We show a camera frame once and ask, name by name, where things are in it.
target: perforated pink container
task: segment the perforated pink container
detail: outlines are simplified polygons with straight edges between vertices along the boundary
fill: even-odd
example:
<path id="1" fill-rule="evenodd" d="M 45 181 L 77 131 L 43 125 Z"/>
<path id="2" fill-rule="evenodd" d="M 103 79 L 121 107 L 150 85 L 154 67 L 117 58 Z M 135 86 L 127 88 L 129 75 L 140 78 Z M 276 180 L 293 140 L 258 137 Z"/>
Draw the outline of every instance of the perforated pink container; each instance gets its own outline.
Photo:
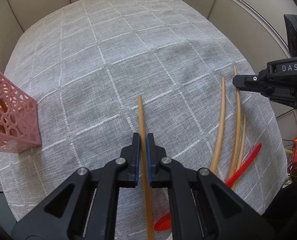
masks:
<path id="1" fill-rule="evenodd" d="M 20 153 L 38 145 L 36 101 L 0 72 L 0 151 Z"/>

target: white grid pattern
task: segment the white grid pattern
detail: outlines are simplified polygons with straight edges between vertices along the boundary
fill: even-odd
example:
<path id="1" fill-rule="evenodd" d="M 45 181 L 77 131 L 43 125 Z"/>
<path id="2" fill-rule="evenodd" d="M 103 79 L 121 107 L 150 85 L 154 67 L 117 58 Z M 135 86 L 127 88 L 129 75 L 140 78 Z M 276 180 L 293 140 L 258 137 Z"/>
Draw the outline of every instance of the white grid pattern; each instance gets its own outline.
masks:
<path id="1" fill-rule="evenodd" d="M 233 76 L 232 64 L 238 66 L 240 73 L 252 73 L 250 66 L 225 36 L 219 34 L 216 38 L 212 37 L 213 33 L 218 33 L 216 28 L 208 26 L 206 32 L 199 27 L 209 22 L 180 0 L 132 0 L 134 2 L 118 5 L 113 5 L 116 0 L 111 1 L 94 0 L 92 3 L 92 0 L 82 0 L 77 2 L 80 6 L 74 3 L 76 8 L 74 11 L 70 10 L 69 14 L 65 14 L 64 9 L 73 5 L 52 13 L 29 28 L 13 52 L 11 58 L 16 59 L 15 66 L 13 60 L 10 61 L 5 73 L 13 82 L 36 98 L 42 136 L 42 147 L 37 151 L 8 155 L 7 158 L 4 153 L 0 153 L 1 184 L 17 220 L 75 169 L 80 166 L 90 169 L 102 167 L 108 160 L 117 157 L 122 147 L 129 145 L 130 141 L 127 140 L 130 140 L 132 133 L 138 130 L 138 106 L 135 105 L 135 100 L 130 101 L 130 99 L 141 91 L 148 132 L 154 133 L 156 143 L 165 147 L 169 156 L 176 158 L 186 167 L 197 169 L 210 165 L 218 129 L 220 79 L 225 76 L 226 126 L 218 175 L 221 179 L 226 175 L 235 123 L 235 112 L 232 107 L 235 102 L 235 88 L 229 83 Z M 90 13 L 105 3 L 109 5 L 107 8 Z M 144 11 L 132 13 L 132 8 L 143 8 Z M 81 12 L 78 13 L 78 18 L 72 17 L 69 22 L 67 16 L 77 11 Z M 141 17 L 148 13 L 161 24 L 142 29 L 139 26 L 138 30 L 135 30 L 133 25 L 140 25 Z M 128 22 L 127 16 L 134 17 L 135 22 Z M 76 31 L 68 32 L 63 37 L 63 26 L 74 26 L 84 19 L 84 24 L 88 27 L 77 28 Z M 99 41 L 95 32 L 99 24 L 109 24 L 110 21 L 118 19 L 124 19 L 131 31 L 114 35 L 114 30 L 111 30 L 107 39 Z M 187 28 L 184 29 L 183 35 L 170 26 L 187 26 Z M 164 37 L 161 33 L 161 37 L 156 38 L 159 43 L 154 43 L 158 45 L 152 45 L 153 38 L 150 33 L 154 34 L 160 28 L 170 31 L 173 37 Z M 38 44 L 41 44 L 50 33 L 56 35 L 55 30 L 59 29 L 59 41 L 46 47 L 39 47 L 37 50 Z M 79 35 L 83 30 L 89 29 L 92 37 Z M 188 36 L 189 31 L 196 30 L 197 32 L 194 32 L 196 36 Z M 123 41 L 120 47 L 117 45 L 119 41 Z M 56 54 L 48 53 L 50 48 L 57 47 L 60 48 L 58 61 L 54 59 Z M 63 58 L 64 49 L 70 53 Z M 89 49 L 98 53 L 96 61 L 87 54 Z M 23 51 L 27 58 L 22 58 Z M 193 61 L 196 58 L 200 60 L 198 65 Z M 68 73 L 69 66 L 76 67 L 75 71 Z M 15 72 L 23 73 L 23 78 L 18 77 Z M 51 82 L 39 84 L 41 78 L 49 73 L 58 77 L 56 85 Z M 121 84 L 128 75 L 132 75 L 133 83 L 129 84 L 129 88 L 122 87 Z M 43 88 L 35 95 L 31 94 L 33 82 Z M 207 94 L 213 96 L 212 100 L 205 97 Z M 241 93 L 241 95 L 243 111 L 248 114 L 246 148 L 251 148 L 258 141 L 264 140 L 262 151 L 266 154 L 260 154 L 261 158 L 258 158 L 250 169 L 250 174 L 254 171 L 257 177 L 246 174 L 239 182 L 236 192 L 257 211 L 263 212 L 285 176 L 283 173 L 286 169 L 285 163 L 277 162 L 276 158 L 285 156 L 280 145 L 276 147 L 280 142 L 280 135 L 267 100 L 255 94 Z M 202 108 L 199 107 L 201 104 L 209 105 L 212 110 L 201 112 Z M 253 115 L 256 118 L 252 121 L 250 119 Z M 264 122 L 267 115 L 272 118 L 269 122 Z M 87 121 L 89 126 L 84 128 L 74 126 L 75 120 L 79 118 Z M 268 168 L 272 166 L 276 169 L 275 173 L 271 173 L 269 178 L 263 178 L 262 174 L 269 171 Z M 263 187 L 268 179 L 276 181 L 270 190 Z M 36 181 L 36 185 L 29 185 L 30 188 L 34 188 L 33 192 L 27 189 L 29 187 L 25 187 L 25 183 L 30 183 L 30 180 Z M 261 201 L 256 199 L 259 191 Z M 141 200 L 140 187 L 130 194 L 137 196 L 137 200 L 132 200 L 131 195 L 125 192 L 120 195 L 117 230 L 122 231 L 125 219 L 127 223 L 130 221 L 136 223 L 136 226 L 125 229 L 120 236 L 116 236 L 117 239 L 145 238 L 145 223 L 133 221 L 131 218 L 136 214 L 144 218 L 141 203 L 134 205 L 134 202 Z M 157 208 L 154 211 L 156 219 L 163 215 L 161 212 L 167 210 L 165 192 L 162 191 L 158 196 L 154 199 L 154 206 Z M 132 215 L 122 211 L 123 208 L 132 212 Z"/>

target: pink pen holder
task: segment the pink pen holder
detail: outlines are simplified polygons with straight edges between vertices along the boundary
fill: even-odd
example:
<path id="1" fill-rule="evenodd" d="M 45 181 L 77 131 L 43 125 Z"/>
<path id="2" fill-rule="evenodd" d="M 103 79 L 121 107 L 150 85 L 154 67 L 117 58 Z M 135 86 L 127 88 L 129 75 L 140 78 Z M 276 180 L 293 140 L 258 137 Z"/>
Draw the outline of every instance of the pink pen holder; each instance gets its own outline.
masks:
<path id="1" fill-rule="evenodd" d="M 0 72 L 0 152 L 20 153 L 38 145 L 36 101 Z"/>

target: gray tablecloth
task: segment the gray tablecloth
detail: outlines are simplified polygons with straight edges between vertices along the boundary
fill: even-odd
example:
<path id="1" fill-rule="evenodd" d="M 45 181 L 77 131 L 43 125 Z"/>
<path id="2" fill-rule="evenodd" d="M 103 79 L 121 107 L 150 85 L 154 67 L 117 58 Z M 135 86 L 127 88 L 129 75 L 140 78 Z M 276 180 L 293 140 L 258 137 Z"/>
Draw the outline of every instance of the gray tablecloth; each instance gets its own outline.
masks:
<path id="1" fill-rule="evenodd" d="M 5 75 L 38 102 L 42 147 L 0 153 L 0 181 L 21 219 L 77 168 L 102 167 L 138 131 L 137 95 L 148 132 L 185 167 L 209 167 L 226 80 L 224 179 L 234 140 L 233 65 L 253 71 L 236 47 L 180 0 L 80 0 L 46 16 L 19 39 Z M 286 177 L 286 157 L 266 98 L 241 92 L 245 156 L 262 150 L 235 191 L 263 213 Z M 154 221 L 168 212 L 153 193 Z M 121 189 L 116 239 L 146 239 L 142 185 Z M 169 233 L 157 234 L 165 239 Z"/>

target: wooden stick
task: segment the wooden stick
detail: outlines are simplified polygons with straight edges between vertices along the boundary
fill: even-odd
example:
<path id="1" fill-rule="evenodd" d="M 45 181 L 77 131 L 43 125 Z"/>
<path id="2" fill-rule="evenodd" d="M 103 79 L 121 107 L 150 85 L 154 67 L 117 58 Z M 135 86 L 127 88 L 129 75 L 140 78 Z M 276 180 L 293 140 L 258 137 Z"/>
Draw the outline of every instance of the wooden stick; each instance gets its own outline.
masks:
<path id="1" fill-rule="evenodd" d="M 225 121 L 225 80 L 224 80 L 224 77 L 222 77 L 221 112 L 219 116 L 219 126 L 218 126 L 218 133 L 217 133 L 214 154 L 212 158 L 212 163 L 210 164 L 210 171 L 213 172 L 214 174 L 216 173 L 219 155 L 221 153 L 221 148 L 223 143 L 224 121 Z"/>
<path id="2" fill-rule="evenodd" d="M 3 101 L 2 98 L 0 99 L 0 106 L 1 106 L 1 108 L 3 110 L 3 112 L 6 113 L 7 112 L 7 105 L 5 104 L 5 102 Z"/>
<path id="3" fill-rule="evenodd" d="M 145 141 L 146 132 L 145 132 L 142 96 L 137 97 L 137 102 L 139 105 L 139 126 L 140 126 L 140 138 L 141 138 L 141 167 L 142 167 L 142 182 L 143 182 L 143 190 L 144 190 L 146 228 L 147 228 L 148 240 L 154 240 L 153 209 L 152 209 L 151 189 L 149 187 L 146 141 Z"/>
<path id="4" fill-rule="evenodd" d="M 242 142 L 241 142 L 240 152 L 238 154 L 238 160 L 237 160 L 236 170 L 238 170 L 241 167 L 241 165 L 242 165 L 243 154 L 244 154 L 245 135 L 246 135 L 246 114 L 244 114 L 244 116 L 243 116 Z M 234 184 L 231 186 L 231 190 L 234 190 L 235 189 L 236 184 L 237 184 L 237 181 L 234 182 Z"/>
<path id="5" fill-rule="evenodd" d="M 235 75 L 237 75 L 236 66 L 234 66 L 234 73 L 235 73 Z M 231 163 L 229 165 L 226 180 L 228 180 L 234 174 L 234 171 L 235 171 L 236 161 L 237 161 L 237 157 L 238 157 L 238 147 L 240 144 L 240 136 L 241 136 L 241 98 L 240 98 L 240 90 L 236 89 L 235 138 L 234 138 Z"/>

